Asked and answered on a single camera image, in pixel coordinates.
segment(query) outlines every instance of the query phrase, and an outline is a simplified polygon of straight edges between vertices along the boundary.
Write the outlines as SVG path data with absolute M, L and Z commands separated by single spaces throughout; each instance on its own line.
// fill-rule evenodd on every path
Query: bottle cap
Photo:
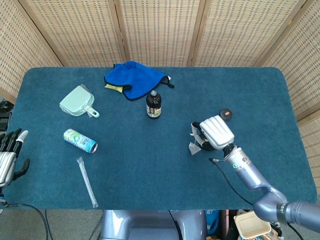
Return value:
M 151 94 L 151 96 L 153 96 L 153 97 L 154 97 L 154 96 L 156 96 L 156 95 L 157 95 L 157 91 L 156 91 L 156 90 L 152 90 L 150 94 Z
M 225 121 L 228 121 L 232 118 L 232 111 L 228 108 L 224 108 L 220 111 L 220 117 L 225 120 Z

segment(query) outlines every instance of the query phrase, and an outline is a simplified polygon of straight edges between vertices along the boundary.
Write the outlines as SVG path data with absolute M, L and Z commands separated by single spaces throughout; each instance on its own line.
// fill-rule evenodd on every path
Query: bottle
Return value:
M 159 93 L 157 93 L 156 90 L 152 90 L 147 96 L 146 96 L 146 114 L 151 119 L 157 119 L 160 117 L 161 114 L 161 96 Z

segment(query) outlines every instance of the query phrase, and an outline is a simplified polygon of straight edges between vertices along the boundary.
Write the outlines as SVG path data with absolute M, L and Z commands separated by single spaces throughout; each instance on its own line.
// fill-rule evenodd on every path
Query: blue carpet tabletop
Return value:
M 10 203 L 46 209 L 92 209 L 79 165 L 99 204 L 110 210 L 249 209 L 208 158 L 191 156 L 191 122 L 223 108 L 233 112 L 227 125 L 264 177 L 289 201 L 317 201 L 315 184 L 283 74 L 273 67 L 159 67 L 175 88 L 160 84 L 162 113 L 150 119 L 146 98 L 129 101 L 105 88 L 108 67 L 41 67 L 24 76 L 8 132 L 29 130 L 16 170 L 30 158 L 26 175 L 3 190 Z M 94 95 L 99 118 L 63 112 L 60 101 L 84 84 Z M 98 142 L 89 154 L 63 139 L 72 128 Z M 235 189 L 249 191 L 232 167 L 219 163 Z

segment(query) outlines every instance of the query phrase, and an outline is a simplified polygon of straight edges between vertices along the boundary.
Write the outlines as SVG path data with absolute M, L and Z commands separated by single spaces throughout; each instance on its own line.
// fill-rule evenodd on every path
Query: dustpan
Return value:
M 60 102 L 60 108 L 73 116 L 88 112 L 89 115 L 98 118 L 100 114 L 91 107 L 94 101 L 95 97 L 85 87 L 79 85 Z

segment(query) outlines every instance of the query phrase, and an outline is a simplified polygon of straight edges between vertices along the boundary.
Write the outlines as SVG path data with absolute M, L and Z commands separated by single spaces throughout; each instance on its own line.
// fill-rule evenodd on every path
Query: bottle label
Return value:
M 146 113 L 148 114 L 149 117 L 151 118 L 157 118 L 161 114 L 161 107 L 160 108 L 152 108 L 149 107 L 148 105 L 146 106 Z

